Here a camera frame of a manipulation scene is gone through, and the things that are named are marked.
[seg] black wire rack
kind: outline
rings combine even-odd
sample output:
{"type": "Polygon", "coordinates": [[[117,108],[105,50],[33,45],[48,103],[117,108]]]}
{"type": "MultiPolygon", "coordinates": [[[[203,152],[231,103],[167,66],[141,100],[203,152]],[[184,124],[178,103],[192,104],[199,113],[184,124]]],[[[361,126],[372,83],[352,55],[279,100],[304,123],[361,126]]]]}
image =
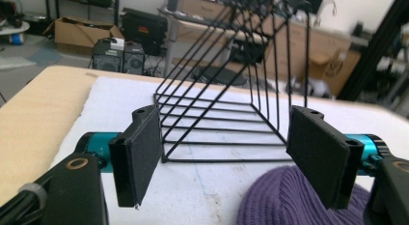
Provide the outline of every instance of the black wire rack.
{"type": "MultiPolygon", "coordinates": [[[[299,9],[291,13],[287,0],[231,0],[207,25],[153,96],[160,108],[162,162],[290,161],[287,155],[275,155],[286,148],[286,139],[280,133],[283,106],[279,100],[278,47],[275,40],[280,31],[286,33],[287,86],[290,86],[289,20],[300,10],[307,15],[305,77],[308,79],[309,3],[301,3],[299,9]],[[280,22],[276,21],[279,11],[280,22]],[[272,32],[265,32],[266,24],[271,24],[272,32]],[[257,43],[261,48],[231,50],[234,39],[248,44],[257,43]],[[274,67],[266,66],[267,46],[274,52],[274,67]],[[226,50],[231,50],[228,58],[224,53],[226,50]],[[229,64],[239,52],[242,62],[236,64],[233,74],[226,77],[229,64]],[[263,58],[257,64],[259,56],[263,58]],[[189,74],[183,76],[187,70],[200,71],[192,81],[189,74]],[[267,80],[267,70],[274,74],[273,83],[267,80]],[[244,88],[228,91],[245,74],[250,76],[247,80],[249,92],[232,95],[231,91],[246,91],[244,88]],[[199,83],[204,76],[206,82],[199,83]],[[220,76],[224,77],[224,84],[214,87],[220,76]],[[266,87],[268,85],[274,85],[272,90],[266,87]]],[[[289,110],[292,105],[290,91],[286,94],[289,110]]]]}

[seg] clamp jaw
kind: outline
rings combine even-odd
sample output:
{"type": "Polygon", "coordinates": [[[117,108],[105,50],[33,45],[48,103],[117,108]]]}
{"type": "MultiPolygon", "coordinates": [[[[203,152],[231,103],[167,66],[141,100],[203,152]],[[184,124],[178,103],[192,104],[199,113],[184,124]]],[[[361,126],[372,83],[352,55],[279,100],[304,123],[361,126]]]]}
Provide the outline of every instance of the clamp jaw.
{"type": "Polygon", "coordinates": [[[327,209],[345,209],[358,173],[375,177],[366,224],[409,224],[409,161],[375,135],[344,135],[324,115],[292,106],[286,152],[327,209]]]}
{"type": "Polygon", "coordinates": [[[0,209],[0,224],[108,224],[101,172],[113,172],[120,207],[138,207],[162,155],[156,105],[132,113],[124,132],[89,132],[0,209]]]}

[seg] shelf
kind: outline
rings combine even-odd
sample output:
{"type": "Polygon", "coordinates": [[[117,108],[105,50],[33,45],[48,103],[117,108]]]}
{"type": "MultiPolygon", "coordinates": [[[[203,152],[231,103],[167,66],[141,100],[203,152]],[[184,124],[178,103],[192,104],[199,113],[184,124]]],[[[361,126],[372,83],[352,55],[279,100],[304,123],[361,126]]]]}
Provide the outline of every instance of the shelf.
{"type": "MultiPolygon", "coordinates": [[[[59,18],[60,17],[60,0],[54,0],[55,2],[55,11],[56,11],[56,17],[59,18]]],[[[81,5],[86,5],[88,6],[88,19],[90,19],[90,14],[91,14],[91,6],[94,7],[98,7],[98,8],[102,8],[102,9],[107,9],[107,10],[112,10],[114,11],[114,24],[116,26],[118,26],[118,19],[119,19],[119,2],[120,0],[113,0],[113,4],[111,5],[111,7],[105,8],[105,7],[101,7],[98,5],[92,5],[90,4],[88,1],[86,0],[64,0],[64,1],[70,1],[70,2],[74,2],[74,3],[78,3],[81,5]]],[[[51,18],[51,13],[50,13],[50,7],[49,7],[49,0],[45,0],[45,6],[46,6],[46,14],[48,18],[51,18]]]]}

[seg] black frame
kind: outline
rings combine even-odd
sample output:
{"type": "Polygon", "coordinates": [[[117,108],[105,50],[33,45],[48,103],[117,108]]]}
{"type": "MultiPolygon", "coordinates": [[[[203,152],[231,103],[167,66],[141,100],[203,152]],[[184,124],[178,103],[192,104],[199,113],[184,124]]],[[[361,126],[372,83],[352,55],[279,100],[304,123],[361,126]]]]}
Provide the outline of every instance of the black frame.
{"type": "Polygon", "coordinates": [[[338,99],[353,101],[358,98],[370,76],[376,71],[387,48],[400,32],[401,26],[409,21],[408,15],[409,0],[395,0],[369,41],[367,49],[362,53],[360,61],[343,86],[338,99]]]}
{"type": "MultiPolygon", "coordinates": [[[[66,0],[66,1],[71,1],[71,2],[82,4],[82,5],[86,5],[87,6],[87,18],[88,19],[91,18],[91,5],[88,3],[88,1],[83,1],[83,0],[66,0]]],[[[60,18],[60,0],[54,0],[54,4],[55,4],[56,17],[58,19],[60,18]]],[[[46,10],[47,17],[51,18],[49,0],[45,0],[45,10],[46,10]]],[[[113,11],[114,11],[114,24],[118,26],[119,16],[120,16],[120,0],[114,0],[113,11]]]]}
{"type": "MultiPolygon", "coordinates": [[[[273,45],[275,52],[275,60],[277,61],[277,45],[274,42],[276,34],[281,31],[286,31],[286,46],[287,46],[287,84],[290,85],[291,78],[291,66],[290,66],[290,40],[289,40],[289,19],[292,14],[287,14],[285,21],[278,24],[275,19],[275,12],[277,9],[282,9],[283,6],[278,6],[279,4],[284,4],[288,7],[286,0],[281,2],[275,2],[274,0],[232,0],[229,5],[227,5],[222,12],[213,20],[211,25],[207,26],[207,29],[201,34],[198,40],[190,47],[183,58],[176,64],[176,66],[171,70],[171,73],[166,76],[159,87],[156,89],[154,94],[155,103],[159,105],[160,116],[161,116],[161,129],[162,129],[162,146],[163,155],[162,162],[270,162],[270,161],[291,161],[289,157],[275,157],[267,156],[266,158],[243,158],[239,156],[238,158],[222,158],[218,156],[212,157],[199,157],[199,158],[186,158],[186,157],[172,157],[171,155],[181,146],[187,147],[186,152],[191,152],[194,148],[208,148],[217,147],[220,149],[228,148],[244,148],[244,149],[256,149],[256,148],[267,148],[267,149],[280,149],[284,150],[286,148],[286,139],[279,132],[280,130],[280,103],[279,103],[279,88],[278,88],[278,72],[277,72],[277,62],[275,62],[274,73],[275,73],[275,91],[269,92],[266,88],[262,90],[259,87],[259,83],[262,81],[265,86],[267,85],[267,66],[265,65],[265,58],[263,58],[260,65],[253,65],[256,59],[262,55],[264,49],[261,49],[256,53],[247,53],[247,59],[241,64],[240,71],[229,81],[229,84],[222,87],[222,90],[217,92],[216,96],[212,98],[205,98],[204,93],[211,92],[209,87],[213,80],[220,74],[230,59],[234,57],[230,55],[230,58],[226,62],[222,62],[219,65],[219,70],[215,75],[213,75],[207,83],[201,85],[202,88],[199,93],[194,93],[192,91],[193,87],[197,84],[198,79],[201,78],[203,72],[206,69],[211,68],[216,65],[218,58],[220,58],[223,50],[228,49],[229,45],[232,43],[237,35],[244,35],[245,42],[260,42],[263,46],[273,45]],[[229,23],[223,22],[223,18],[230,18],[229,23]],[[265,20],[271,19],[273,28],[272,35],[267,35],[264,33],[262,25],[265,20]],[[215,36],[216,39],[213,42],[208,42],[207,40],[215,36]],[[205,56],[208,54],[209,50],[218,44],[222,38],[228,37],[228,41],[224,42],[224,45],[219,49],[217,54],[211,59],[211,61],[202,67],[204,71],[201,71],[199,76],[193,81],[188,82],[186,75],[180,81],[177,78],[180,76],[183,70],[186,69],[188,63],[193,63],[193,69],[198,67],[199,64],[204,60],[205,56]],[[200,51],[204,51],[204,54],[199,58],[198,61],[194,59],[200,51]],[[250,78],[250,102],[238,102],[231,100],[222,99],[223,95],[228,91],[232,83],[240,74],[248,72],[249,76],[252,74],[256,77],[256,82],[252,82],[250,78]],[[270,113],[270,108],[272,104],[276,105],[274,118],[272,113],[270,113]],[[211,116],[212,113],[218,112],[225,116],[211,116]],[[247,119],[243,119],[245,115],[251,115],[247,119]],[[275,120],[275,125],[272,125],[270,121],[275,120]],[[252,129],[249,127],[256,127],[257,125],[262,126],[262,129],[252,129]],[[210,132],[209,137],[205,137],[203,140],[202,132],[210,132]],[[199,132],[200,137],[195,137],[195,132],[199,132]],[[226,134],[224,139],[221,141],[214,141],[214,136],[220,133],[226,134]],[[245,134],[249,134],[248,137],[263,136],[270,139],[268,142],[262,142],[260,140],[256,142],[239,142],[235,138],[242,137],[245,134]]],[[[300,5],[299,10],[308,12],[311,6],[307,2],[300,5]]],[[[310,37],[310,18],[307,17],[308,23],[306,26],[306,69],[305,78],[308,81],[308,60],[309,60],[309,37],[310,37]]],[[[288,110],[291,103],[290,91],[287,92],[288,97],[288,110]]],[[[304,103],[307,106],[307,96],[304,95],[304,103]]]]}

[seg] metal shelving unit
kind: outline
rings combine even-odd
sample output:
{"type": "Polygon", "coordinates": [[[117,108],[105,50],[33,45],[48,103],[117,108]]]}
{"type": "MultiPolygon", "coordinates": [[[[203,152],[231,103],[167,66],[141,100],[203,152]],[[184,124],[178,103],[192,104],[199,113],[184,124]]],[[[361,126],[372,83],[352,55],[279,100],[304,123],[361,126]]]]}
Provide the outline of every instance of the metal shelving unit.
{"type": "MultiPolygon", "coordinates": [[[[49,1],[50,0],[45,0],[45,7],[46,7],[48,18],[50,18],[50,6],[49,6],[50,2],[49,1]]],[[[84,0],[65,0],[65,1],[71,1],[71,2],[78,3],[78,4],[86,5],[88,8],[88,11],[87,11],[88,19],[90,19],[91,6],[93,5],[90,5],[88,1],[84,1],[84,0]]],[[[55,3],[56,16],[57,18],[59,18],[60,17],[60,0],[54,0],[54,3],[55,3]]],[[[119,15],[120,15],[120,0],[114,0],[114,5],[113,5],[112,10],[114,11],[114,24],[118,26],[119,15]]]]}

